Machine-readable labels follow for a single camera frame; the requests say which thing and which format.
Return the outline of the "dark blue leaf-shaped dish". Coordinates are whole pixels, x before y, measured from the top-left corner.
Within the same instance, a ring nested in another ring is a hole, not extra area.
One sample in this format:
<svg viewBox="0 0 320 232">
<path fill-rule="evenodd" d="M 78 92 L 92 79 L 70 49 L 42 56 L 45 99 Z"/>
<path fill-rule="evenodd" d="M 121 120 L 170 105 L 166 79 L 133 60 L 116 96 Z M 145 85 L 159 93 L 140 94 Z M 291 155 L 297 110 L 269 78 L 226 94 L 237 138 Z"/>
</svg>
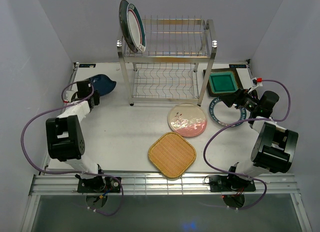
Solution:
<svg viewBox="0 0 320 232">
<path fill-rule="evenodd" d="M 116 81 L 110 79 L 105 74 L 91 76 L 89 80 L 101 97 L 110 94 L 117 85 Z"/>
</svg>

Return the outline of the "white plate green red rim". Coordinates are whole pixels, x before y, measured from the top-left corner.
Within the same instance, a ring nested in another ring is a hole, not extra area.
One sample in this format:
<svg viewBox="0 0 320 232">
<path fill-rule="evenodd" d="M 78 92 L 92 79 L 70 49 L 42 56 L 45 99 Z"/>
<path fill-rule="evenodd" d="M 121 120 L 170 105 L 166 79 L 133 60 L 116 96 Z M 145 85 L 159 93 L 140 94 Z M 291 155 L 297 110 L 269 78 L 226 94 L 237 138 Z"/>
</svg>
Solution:
<svg viewBox="0 0 320 232">
<path fill-rule="evenodd" d="M 132 3 L 127 6 L 127 24 L 129 35 L 135 48 L 144 53 L 146 50 L 146 33 L 138 9 Z"/>
</svg>

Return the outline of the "square bamboo-pattern tray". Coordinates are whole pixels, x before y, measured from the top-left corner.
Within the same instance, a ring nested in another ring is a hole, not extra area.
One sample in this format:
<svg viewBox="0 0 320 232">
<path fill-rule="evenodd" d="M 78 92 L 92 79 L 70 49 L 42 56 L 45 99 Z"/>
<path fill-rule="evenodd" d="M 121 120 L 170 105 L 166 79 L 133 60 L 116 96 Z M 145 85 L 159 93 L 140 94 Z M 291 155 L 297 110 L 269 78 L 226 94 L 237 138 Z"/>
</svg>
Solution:
<svg viewBox="0 0 320 232">
<path fill-rule="evenodd" d="M 196 160 L 195 148 L 175 132 L 165 133 L 148 150 L 150 162 L 167 178 L 179 178 Z"/>
</svg>

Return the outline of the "large dark teal round plate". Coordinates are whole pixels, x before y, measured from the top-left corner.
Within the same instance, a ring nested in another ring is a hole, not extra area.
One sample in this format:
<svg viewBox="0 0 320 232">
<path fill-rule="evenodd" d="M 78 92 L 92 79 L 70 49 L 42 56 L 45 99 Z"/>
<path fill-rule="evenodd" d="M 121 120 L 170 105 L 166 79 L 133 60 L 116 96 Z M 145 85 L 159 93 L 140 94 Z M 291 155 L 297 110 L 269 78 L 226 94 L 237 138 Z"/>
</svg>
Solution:
<svg viewBox="0 0 320 232">
<path fill-rule="evenodd" d="M 133 52 L 137 52 L 137 48 L 135 47 L 132 38 L 129 33 L 129 26 L 128 26 L 128 14 L 127 14 L 127 8 L 128 8 L 129 2 L 127 0 L 121 0 L 119 4 L 119 24 L 122 32 L 122 36 L 127 43 L 129 49 Z"/>
</svg>

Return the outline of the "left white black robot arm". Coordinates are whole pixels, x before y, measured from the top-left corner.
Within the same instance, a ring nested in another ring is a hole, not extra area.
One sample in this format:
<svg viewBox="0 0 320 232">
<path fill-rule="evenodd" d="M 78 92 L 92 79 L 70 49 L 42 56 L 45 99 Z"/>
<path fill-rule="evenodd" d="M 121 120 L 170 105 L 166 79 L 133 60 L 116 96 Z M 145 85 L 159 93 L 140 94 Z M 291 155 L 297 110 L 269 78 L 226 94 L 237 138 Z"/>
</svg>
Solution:
<svg viewBox="0 0 320 232">
<path fill-rule="evenodd" d="M 45 122 L 48 154 L 79 171 L 76 177 L 86 189 L 100 192 L 106 187 L 101 167 L 85 155 L 81 121 L 100 103 L 100 94 L 92 90 L 89 79 L 78 81 L 75 105 Z"/>
</svg>

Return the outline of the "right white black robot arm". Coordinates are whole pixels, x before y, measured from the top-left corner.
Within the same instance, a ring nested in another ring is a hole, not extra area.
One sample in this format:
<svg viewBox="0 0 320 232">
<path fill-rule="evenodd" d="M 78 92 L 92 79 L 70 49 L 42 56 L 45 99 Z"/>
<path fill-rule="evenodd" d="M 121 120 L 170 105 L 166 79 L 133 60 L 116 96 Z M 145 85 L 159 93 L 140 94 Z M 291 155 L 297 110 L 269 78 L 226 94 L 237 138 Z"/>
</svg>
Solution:
<svg viewBox="0 0 320 232">
<path fill-rule="evenodd" d="M 223 95 L 220 100 L 227 106 L 245 109 L 250 115 L 250 128 L 258 133 L 251 156 L 244 162 L 237 162 L 230 167 L 230 175 L 226 177 L 226 186 L 237 191 L 249 184 L 253 178 L 264 173 L 286 173 L 290 169 L 299 134 L 279 126 L 272 120 L 271 114 L 279 96 L 267 90 L 262 97 L 248 89 Z"/>
</svg>

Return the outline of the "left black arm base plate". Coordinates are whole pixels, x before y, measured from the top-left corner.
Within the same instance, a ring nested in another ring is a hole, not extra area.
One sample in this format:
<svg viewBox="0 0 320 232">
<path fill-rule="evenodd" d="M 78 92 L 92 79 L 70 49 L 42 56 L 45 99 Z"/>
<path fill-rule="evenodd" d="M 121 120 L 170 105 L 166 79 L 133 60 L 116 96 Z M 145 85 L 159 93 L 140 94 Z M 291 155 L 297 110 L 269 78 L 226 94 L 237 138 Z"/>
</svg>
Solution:
<svg viewBox="0 0 320 232">
<path fill-rule="evenodd" d="M 121 177 L 102 177 L 96 176 L 93 178 L 79 178 L 77 192 L 78 193 L 120 193 L 121 192 Z"/>
</svg>

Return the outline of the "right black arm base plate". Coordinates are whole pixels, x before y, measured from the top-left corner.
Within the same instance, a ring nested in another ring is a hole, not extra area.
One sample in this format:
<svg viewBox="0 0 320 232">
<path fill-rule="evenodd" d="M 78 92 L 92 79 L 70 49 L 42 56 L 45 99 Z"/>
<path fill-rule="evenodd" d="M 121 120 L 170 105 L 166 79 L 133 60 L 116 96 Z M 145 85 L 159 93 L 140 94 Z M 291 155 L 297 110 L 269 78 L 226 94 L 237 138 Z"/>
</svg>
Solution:
<svg viewBox="0 0 320 232">
<path fill-rule="evenodd" d="M 208 181 L 211 192 L 255 192 L 252 180 L 245 180 L 236 175 L 212 175 Z"/>
</svg>

